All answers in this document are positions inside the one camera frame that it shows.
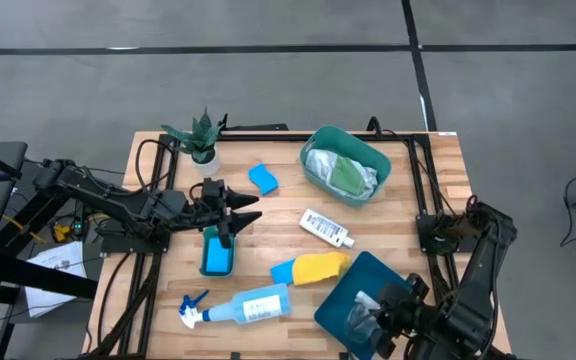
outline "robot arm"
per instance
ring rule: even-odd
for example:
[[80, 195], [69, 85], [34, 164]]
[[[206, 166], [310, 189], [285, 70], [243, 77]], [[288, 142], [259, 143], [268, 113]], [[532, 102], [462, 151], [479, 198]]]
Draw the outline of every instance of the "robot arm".
[[[52, 198], [75, 198], [86, 206], [108, 215], [123, 230], [122, 237], [156, 241], [162, 232], [201, 229], [216, 225], [224, 248], [232, 247], [230, 234], [236, 234], [261, 216], [261, 212], [237, 214], [238, 209], [259, 200], [226, 188], [223, 180], [204, 179], [201, 197], [190, 204], [183, 192], [146, 189], [128, 191], [97, 179], [71, 160], [45, 160], [34, 180], [37, 192]], [[117, 230], [100, 229], [112, 236]]]
[[376, 316], [383, 332], [373, 341], [377, 352], [389, 357], [395, 348], [392, 337], [414, 331], [406, 349], [409, 359], [472, 359], [478, 351], [482, 351], [482, 359], [510, 358], [491, 345], [497, 306], [493, 307], [490, 297], [493, 294], [497, 302], [497, 275], [517, 236], [512, 219], [473, 197], [463, 215], [439, 215], [433, 233], [438, 241], [478, 239], [461, 282], [436, 306], [423, 303], [428, 286], [417, 274], [407, 279], [412, 290], [396, 285], [384, 288]]

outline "bottle label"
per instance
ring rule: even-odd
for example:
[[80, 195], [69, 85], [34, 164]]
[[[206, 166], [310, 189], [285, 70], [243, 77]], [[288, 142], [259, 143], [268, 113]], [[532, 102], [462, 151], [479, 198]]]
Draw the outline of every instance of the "bottle label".
[[255, 321], [281, 315], [279, 295], [245, 301], [243, 303], [246, 321]]
[[309, 222], [315, 231], [327, 237], [333, 237], [341, 231], [341, 227], [321, 216], [308, 215], [306, 222]]

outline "blue sponge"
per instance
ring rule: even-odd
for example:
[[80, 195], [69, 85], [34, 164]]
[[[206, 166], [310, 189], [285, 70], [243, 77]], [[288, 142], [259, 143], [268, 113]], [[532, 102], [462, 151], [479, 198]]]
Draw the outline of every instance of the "blue sponge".
[[212, 237], [208, 240], [208, 256], [206, 258], [207, 272], [227, 272], [229, 270], [230, 251], [224, 249], [218, 237]]
[[261, 195], [266, 195], [279, 186], [277, 178], [266, 170], [264, 164], [259, 164], [248, 170], [248, 177], [250, 178], [250, 181], [259, 187]]
[[270, 274], [272, 275], [272, 281], [274, 281], [275, 284], [292, 284], [292, 266], [294, 263], [295, 259], [292, 259], [271, 267]]

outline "blue spray bottle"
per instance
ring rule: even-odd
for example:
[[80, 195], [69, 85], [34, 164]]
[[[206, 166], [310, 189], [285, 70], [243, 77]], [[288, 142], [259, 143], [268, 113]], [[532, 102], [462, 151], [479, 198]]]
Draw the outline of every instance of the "blue spray bottle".
[[247, 324], [292, 311], [288, 287], [284, 283], [240, 292], [230, 302], [200, 312], [197, 304], [206, 294], [208, 290], [194, 300], [185, 295], [179, 307], [181, 321], [191, 329], [195, 328], [195, 323], [202, 321], [234, 320], [237, 324]]

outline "green cloth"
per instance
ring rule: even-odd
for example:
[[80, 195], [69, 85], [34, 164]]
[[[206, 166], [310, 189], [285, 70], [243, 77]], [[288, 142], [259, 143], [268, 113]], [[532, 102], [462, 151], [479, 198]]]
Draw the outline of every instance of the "green cloth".
[[330, 175], [330, 184], [355, 196], [363, 194], [366, 185], [361, 173], [350, 159], [339, 155]]

